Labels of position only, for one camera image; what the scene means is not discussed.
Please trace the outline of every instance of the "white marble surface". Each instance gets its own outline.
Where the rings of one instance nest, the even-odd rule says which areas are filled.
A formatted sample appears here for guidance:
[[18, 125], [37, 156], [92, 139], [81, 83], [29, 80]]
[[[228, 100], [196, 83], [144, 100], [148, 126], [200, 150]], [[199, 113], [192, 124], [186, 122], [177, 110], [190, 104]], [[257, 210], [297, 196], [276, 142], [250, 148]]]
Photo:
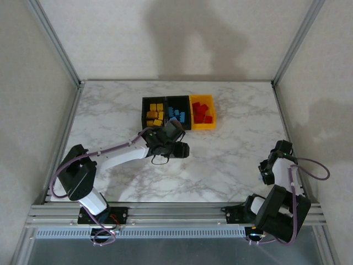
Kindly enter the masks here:
[[[142, 97], [188, 94], [212, 94], [217, 112], [215, 130], [186, 132], [190, 156], [162, 166], [151, 158], [130, 161], [96, 176], [95, 187], [108, 201], [120, 202], [240, 202], [267, 194], [258, 164], [285, 134], [266, 82], [87, 82], [66, 151], [136, 135]], [[55, 191], [64, 193], [59, 181]]]

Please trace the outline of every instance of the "white wall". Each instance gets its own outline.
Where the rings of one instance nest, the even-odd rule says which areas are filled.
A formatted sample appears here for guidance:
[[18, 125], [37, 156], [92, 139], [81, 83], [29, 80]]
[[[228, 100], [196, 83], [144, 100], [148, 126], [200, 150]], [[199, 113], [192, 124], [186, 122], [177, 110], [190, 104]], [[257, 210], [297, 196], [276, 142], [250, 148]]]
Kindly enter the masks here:
[[0, 264], [8, 264], [74, 86], [24, 0], [1, 1], [0, 25]]
[[81, 79], [270, 80], [312, 0], [40, 0]]
[[298, 154], [331, 170], [312, 183], [342, 265], [353, 264], [352, 13], [352, 0], [326, 0], [279, 87]]

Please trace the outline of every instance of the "aluminum frame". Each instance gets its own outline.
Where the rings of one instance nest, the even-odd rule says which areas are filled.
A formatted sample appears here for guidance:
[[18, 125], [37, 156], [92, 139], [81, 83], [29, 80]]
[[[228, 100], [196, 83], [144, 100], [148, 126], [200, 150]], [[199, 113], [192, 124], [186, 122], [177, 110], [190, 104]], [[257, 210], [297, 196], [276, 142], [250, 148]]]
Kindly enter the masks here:
[[[62, 159], [65, 145], [68, 140], [69, 132], [73, 124], [74, 116], [81, 98], [84, 82], [79, 79], [72, 63], [70, 62], [59, 38], [50, 24], [41, 4], [38, 0], [26, 0], [30, 9], [39, 21], [40, 26], [49, 38], [56, 53], [63, 62], [63, 65], [69, 73], [72, 82], [77, 86], [77, 92], [68, 114], [61, 139], [56, 147], [54, 158], [51, 162], [47, 175], [45, 188], [42, 191], [41, 205], [32, 205], [25, 226], [23, 228], [19, 243], [15, 250], [12, 264], [26, 264], [35, 241], [35, 235], [41, 227], [85, 227], [77, 224], [79, 205], [76, 203], [45, 203], [48, 195], [48, 186], [52, 174]], [[325, 0], [314, 0], [294, 37], [282, 63], [277, 70], [272, 81], [274, 96], [280, 111], [282, 124], [284, 126], [287, 138], [290, 140], [290, 133], [286, 126], [286, 119], [282, 112], [275, 88], [281, 81], [296, 52], [303, 42], [307, 32], [313, 24]], [[313, 199], [310, 184], [306, 178], [301, 177], [302, 185], [306, 195]], [[139, 229], [142, 227], [229, 227], [240, 225], [227, 225], [224, 213], [219, 213], [219, 208], [223, 206], [235, 205], [238, 203], [111, 203], [112, 206], [128, 206], [129, 218], [125, 227]], [[308, 218], [303, 225], [313, 226], [319, 251], [323, 264], [339, 264], [337, 256], [332, 254], [333, 248], [328, 242], [328, 230], [326, 220], [322, 209], [318, 203], [312, 205]]]
[[[109, 203], [112, 207], [128, 207], [123, 227], [213, 227], [253, 226], [254, 224], [227, 224], [222, 207], [240, 203]], [[25, 227], [96, 227], [78, 225], [78, 203], [46, 203], [32, 205]], [[303, 225], [326, 225], [318, 203], [312, 204]]]
[[41, 26], [43, 32], [48, 37], [49, 43], [54, 48], [55, 53], [59, 56], [59, 59], [63, 63], [64, 69], [68, 72], [72, 83], [76, 86], [79, 86], [81, 84], [81, 80], [69, 57], [67, 56], [65, 49], [63, 48], [58, 36], [56, 35], [54, 28], [46, 16], [39, 0], [26, 0], [26, 2], [34, 17], [38, 20], [38, 24]]
[[295, 54], [297, 53], [300, 45], [303, 43], [303, 40], [304, 40], [305, 36], [307, 35], [310, 27], [314, 23], [315, 18], [317, 17], [318, 13], [320, 12], [321, 7], [323, 6], [324, 2], [325, 2], [325, 0], [314, 0], [312, 2], [312, 4], [310, 5], [308, 12], [305, 15], [304, 20], [303, 20], [301, 26], [299, 27], [294, 39], [292, 40], [292, 43], [291, 43], [285, 57], [283, 58], [281, 65], [280, 65], [279, 69], [277, 70], [275, 77], [272, 81], [275, 87], [278, 86], [282, 77], [286, 73], [286, 71], [287, 71], [289, 65], [291, 64]]
[[[82, 94], [84, 85], [76, 92], [75, 100], [73, 101], [72, 108], [69, 114], [69, 118], [66, 124], [63, 126], [63, 135], [61, 142], [58, 145], [55, 159], [51, 165], [51, 172], [48, 174], [47, 183], [52, 176], [55, 168], [62, 159], [63, 151], [67, 143], [69, 132], [74, 120], [74, 114], [77, 110], [79, 99]], [[274, 96], [276, 98], [277, 106], [280, 110], [281, 120], [287, 135], [290, 140], [290, 133], [286, 126], [286, 119], [281, 110], [280, 103], [278, 101], [277, 93], [274, 90]], [[308, 192], [309, 184], [306, 184], [305, 178], [302, 178], [302, 184], [304, 191], [310, 198], [312, 195]], [[129, 207], [129, 218], [127, 224], [124, 226], [129, 229], [141, 229], [146, 227], [219, 227], [226, 228], [232, 226], [251, 226], [252, 224], [241, 224], [241, 225], [227, 225], [226, 217], [223, 212], [220, 211], [221, 207], [236, 205], [239, 203], [110, 203], [111, 206], [126, 206]], [[33, 245], [34, 234], [38, 228], [41, 227], [71, 227], [71, 228], [82, 228], [88, 227], [93, 228], [97, 226], [82, 226], [77, 224], [77, 218], [79, 213], [79, 205], [77, 203], [58, 203], [49, 202], [42, 205], [32, 205], [23, 233], [18, 243], [17, 250], [15, 252], [14, 260], [12, 264], [25, 264], [28, 260], [31, 252], [31, 246]], [[319, 252], [325, 265], [339, 264], [337, 259], [334, 259], [332, 255], [332, 246], [328, 243], [327, 232], [325, 231], [326, 220], [323, 215], [320, 204], [312, 204], [312, 208], [303, 225], [313, 226]]]

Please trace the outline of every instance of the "red block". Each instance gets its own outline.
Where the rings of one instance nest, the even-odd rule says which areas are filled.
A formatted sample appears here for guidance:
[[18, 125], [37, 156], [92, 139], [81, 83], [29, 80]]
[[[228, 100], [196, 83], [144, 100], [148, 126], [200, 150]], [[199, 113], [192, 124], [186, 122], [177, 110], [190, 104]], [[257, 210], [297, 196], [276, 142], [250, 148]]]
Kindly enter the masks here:
[[196, 114], [194, 115], [194, 123], [203, 123], [204, 122], [204, 115]]
[[201, 105], [201, 107], [208, 110], [208, 106], [206, 104]]
[[201, 105], [200, 102], [193, 103], [193, 104], [192, 104], [192, 110], [193, 110], [194, 112], [196, 112], [196, 111], [197, 111], [197, 108], [198, 108], [200, 105]]
[[212, 116], [206, 116], [205, 123], [212, 123], [213, 119]]
[[202, 105], [202, 106], [199, 106], [199, 107], [197, 108], [196, 113], [205, 115], [205, 114], [206, 114], [206, 111], [207, 111], [207, 109], [204, 107], [204, 105]]

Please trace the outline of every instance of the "yellow bin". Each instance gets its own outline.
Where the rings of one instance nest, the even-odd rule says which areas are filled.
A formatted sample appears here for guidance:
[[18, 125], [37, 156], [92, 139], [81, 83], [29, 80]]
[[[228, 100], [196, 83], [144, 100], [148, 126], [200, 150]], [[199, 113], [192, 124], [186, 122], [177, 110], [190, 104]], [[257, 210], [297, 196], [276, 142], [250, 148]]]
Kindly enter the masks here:
[[[192, 130], [211, 130], [216, 128], [216, 109], [213, 103], [212, 95], [191, 95], [189, 96], [190, 110], [191, 110], [191, 129]], [[212, 123], [194, 123], [194, 110], [192, 104], [200, 102], [201, 105], [206, 104], [208, 111], [206, 116], [212, 116]]]

